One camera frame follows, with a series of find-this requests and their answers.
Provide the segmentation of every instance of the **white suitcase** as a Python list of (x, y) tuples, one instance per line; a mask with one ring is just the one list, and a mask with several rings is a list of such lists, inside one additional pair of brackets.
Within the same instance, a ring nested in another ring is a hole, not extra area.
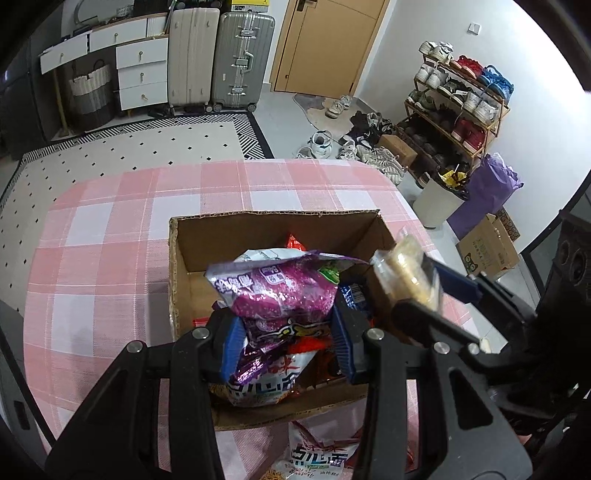
[(175, 10), (168, 37), (168, 102), (172, 106), (209, 102), (217, 8)]

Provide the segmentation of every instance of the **table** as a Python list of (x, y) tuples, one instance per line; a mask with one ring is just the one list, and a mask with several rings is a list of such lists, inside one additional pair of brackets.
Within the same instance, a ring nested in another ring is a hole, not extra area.
[[(401, 229), (439, 253), (413, 210), (378, 170), (346, 160), (255, 160), (155, 168), (73, 186), (47, 214), (29, 277), (24, 318), (27, 381), (56, 437), (120, 350), (131, 340), (171, 341), (168, 220), (200, 213), (265, 210), (381, 210), (394, 238)], [(446, 298), (444, 315), (470, 318)], [(160, 464), (170, 467), (167, 386), (161, 389)], [(417, 439), (409, 391), (410, 440)], [(362, 403), (339, 424), (348, 435)], [(287, 445), (287, 426), (218, 432), (226, 477), (255, 478)]]

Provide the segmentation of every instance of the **purple bag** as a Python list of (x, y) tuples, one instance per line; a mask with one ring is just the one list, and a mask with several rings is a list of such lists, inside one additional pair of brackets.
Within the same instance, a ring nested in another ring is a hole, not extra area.
[(470, 200), (447, 219), (458, 240), (470, 233), (487, 213), (498, 212), (513, 192), (522, 186), (517, 173), (505, 165), (501, 155), (485, 155), (466, 186)]

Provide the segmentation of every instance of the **red shoe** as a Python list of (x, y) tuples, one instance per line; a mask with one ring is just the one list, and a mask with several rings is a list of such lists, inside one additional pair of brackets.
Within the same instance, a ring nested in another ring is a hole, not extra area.
[(469, 123), (471, 124), (468, 127), (469, 135), (464, 140), (463, 145), (465, 149), (468, 150), (468, 152), (474, 155), (484, 145), (484, 142), (486, 140), (486, 134), (484, 133), (484, 130), (482, 128), (477, 127), (472, 122)]
[(484, 70), (484, 67), (476, 60), (469, 59), (464, 55), (460, 56), (460, 59), (457, 62), (462, 66), (462, 72), (465, 75), (472, 77), (474, 80), (476, 80), (478, 76), (482, 74), (482, 70)]
[(472, 125), (474, 125), (469, 120), (465, 118), (460, 118), (456, 122), (456, 126), (453, 128), (452, 137), (455, 138), (458, 142), (463, 142), (466, 137), (470, 134), (470, 130), (472, 129)]

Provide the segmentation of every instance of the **white wall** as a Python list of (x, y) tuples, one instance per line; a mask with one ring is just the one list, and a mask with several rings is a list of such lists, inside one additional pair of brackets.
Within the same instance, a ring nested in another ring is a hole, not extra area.
[[(480, 35), (467, 33), (470, 22)], [(515, 84), (512, 111), (491, 151), (525, 183), (506, 209), (523, 250), (574, 195), (591, 168), (591, 96), (538, 25), (512, 0), (399, 0), (359, 97), (393, 121), (405, 117), (424, 40), (493, 64)]]

